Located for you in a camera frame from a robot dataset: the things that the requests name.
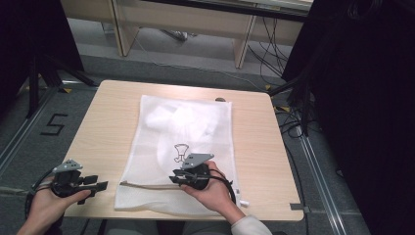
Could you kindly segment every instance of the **sleeve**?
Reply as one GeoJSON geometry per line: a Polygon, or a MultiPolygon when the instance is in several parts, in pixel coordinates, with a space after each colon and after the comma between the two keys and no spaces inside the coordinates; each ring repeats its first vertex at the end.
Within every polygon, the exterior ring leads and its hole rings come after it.
{"type": "Polygon", "coordinates": [[[272,235],[271,231],[254,216],[248,215],[232,225],[233,235],[272,235]]]}

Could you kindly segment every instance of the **light wood table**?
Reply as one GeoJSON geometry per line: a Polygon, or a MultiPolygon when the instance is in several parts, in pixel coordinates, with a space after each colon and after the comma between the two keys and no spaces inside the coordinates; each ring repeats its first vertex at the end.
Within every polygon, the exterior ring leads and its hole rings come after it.
{"type": "MultiPolygon", "coordinates": [[[[67,159],[83,165],[82,176],[98,174],[108,189],[73,205],[66,216],[140,219],[195,219],[153,211],[115,211],[115,189],[128,160],[142,95],[232,102],[235,164],[243,208],[261,220],[297,221],[300,198],[278,123],[265,93],[106,80],[101,83],[69,148],[67,159]]],[[[197,219],[223,219],[219,216],[197,219]]]]}

